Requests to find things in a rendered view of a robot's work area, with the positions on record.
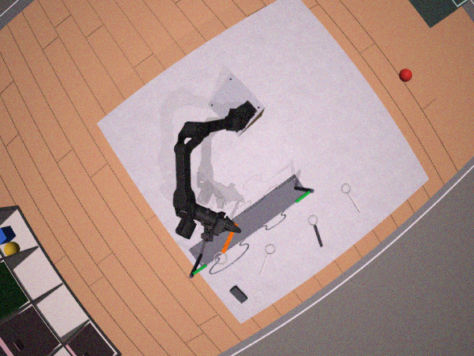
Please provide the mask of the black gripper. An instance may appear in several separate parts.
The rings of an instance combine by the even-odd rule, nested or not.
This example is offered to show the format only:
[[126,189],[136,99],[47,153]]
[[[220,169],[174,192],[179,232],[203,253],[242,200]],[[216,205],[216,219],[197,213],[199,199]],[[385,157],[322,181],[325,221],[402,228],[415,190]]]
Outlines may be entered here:
[[241,229],[236,226],[228,216],[224,218],[225,215],[226,213],[224,212],[216,213],[208,208],[204,208],[199,222],[201,222],[201,224],[213,226],[212,232],[215,236],[218,236],[224,231],[230,231],[240,234]]

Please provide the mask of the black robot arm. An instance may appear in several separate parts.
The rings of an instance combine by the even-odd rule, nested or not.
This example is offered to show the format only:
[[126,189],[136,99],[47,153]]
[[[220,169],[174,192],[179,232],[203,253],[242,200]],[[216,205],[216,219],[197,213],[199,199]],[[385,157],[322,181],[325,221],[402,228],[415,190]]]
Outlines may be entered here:
[[[186,122],[179,132],[177,144],[174,147],[177,186],[173,194],[173,206],[181,221],[175,229],[176,234],[190,240],[197,225],[194,220],[199,221],[205,208],[197,204],[192,189],[191,152],[212,132],[243,130],[255,114],[256,109],[248,101],[237,109],[230,109],[228,115],[223,119],[208,122]],[[191,138],[191,140],[184,144],[186,138]],[[213,226],[207,224],[202,224],[202,226],[204,226],[204,233],[201,234],[201,238],[204,239],[204,242],[213,242]]]

